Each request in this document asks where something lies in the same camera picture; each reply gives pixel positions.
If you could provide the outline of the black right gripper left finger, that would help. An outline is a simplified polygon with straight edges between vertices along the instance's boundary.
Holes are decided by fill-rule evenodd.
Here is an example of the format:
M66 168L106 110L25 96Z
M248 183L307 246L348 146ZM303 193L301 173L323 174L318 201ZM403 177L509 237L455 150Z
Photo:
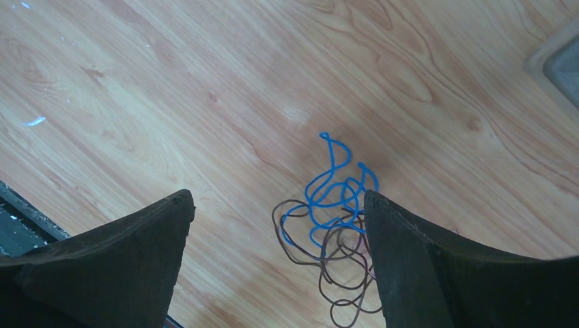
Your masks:
M1 258L2 327L166 327L190 224L181 189L82 234Z

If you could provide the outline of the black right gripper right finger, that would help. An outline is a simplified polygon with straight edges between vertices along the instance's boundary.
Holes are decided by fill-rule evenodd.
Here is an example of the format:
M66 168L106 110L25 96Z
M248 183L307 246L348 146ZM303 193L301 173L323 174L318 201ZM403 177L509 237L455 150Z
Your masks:
M577 327L578 257L470 240L376 191L364 214L387 327Z

